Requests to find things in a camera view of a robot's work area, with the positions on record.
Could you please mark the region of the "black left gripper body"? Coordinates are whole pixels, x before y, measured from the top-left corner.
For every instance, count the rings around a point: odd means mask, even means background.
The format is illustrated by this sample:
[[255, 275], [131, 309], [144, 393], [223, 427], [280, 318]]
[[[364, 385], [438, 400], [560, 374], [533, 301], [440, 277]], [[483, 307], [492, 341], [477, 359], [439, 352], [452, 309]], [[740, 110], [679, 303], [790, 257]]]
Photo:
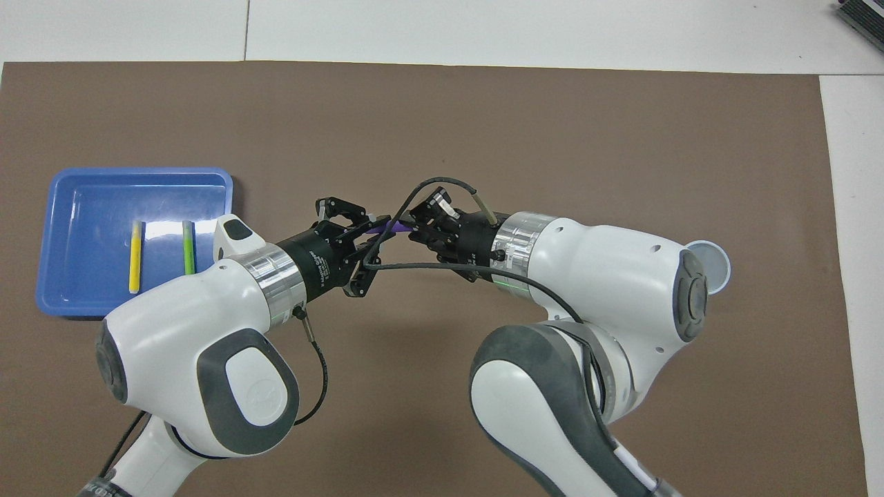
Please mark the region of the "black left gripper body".
[[356, 251], [356, 245], [345, 232], [345, 228], [310, 228], [276, 243], [297, 265], [307, 302], [351, 279], [354, 264], [345, 259]]

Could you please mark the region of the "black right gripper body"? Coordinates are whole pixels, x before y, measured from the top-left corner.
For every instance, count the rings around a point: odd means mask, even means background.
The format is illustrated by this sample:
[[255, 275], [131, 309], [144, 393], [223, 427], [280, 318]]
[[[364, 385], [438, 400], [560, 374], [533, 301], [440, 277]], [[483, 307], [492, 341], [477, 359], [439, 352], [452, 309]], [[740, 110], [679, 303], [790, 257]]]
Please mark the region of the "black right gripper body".
[[491, 224], [482, 211], [460, 212], [457, 239], [454, 243], [455, 264], [490, 266], [492, 243], [505, 222], [505, 214], [496, 212], [498, 224]]

